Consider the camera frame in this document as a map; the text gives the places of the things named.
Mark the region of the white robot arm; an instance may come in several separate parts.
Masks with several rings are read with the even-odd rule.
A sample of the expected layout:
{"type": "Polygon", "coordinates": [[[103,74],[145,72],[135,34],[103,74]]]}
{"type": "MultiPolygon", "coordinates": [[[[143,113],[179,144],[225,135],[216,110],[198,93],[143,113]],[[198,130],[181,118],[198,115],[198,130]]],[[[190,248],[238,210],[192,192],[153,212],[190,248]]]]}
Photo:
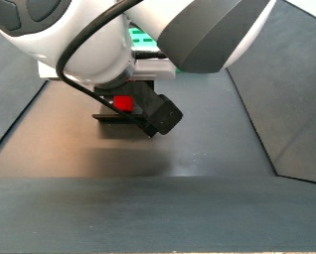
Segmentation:
{"type": "Polygon", "coordinates": [[[64,72],[113,87],[153,73],[135,52],[158,48],[182,71],[214,73],[249,48],[276,0],[0,0],[0,34],[48,67],[87,28],[64,72]]]}

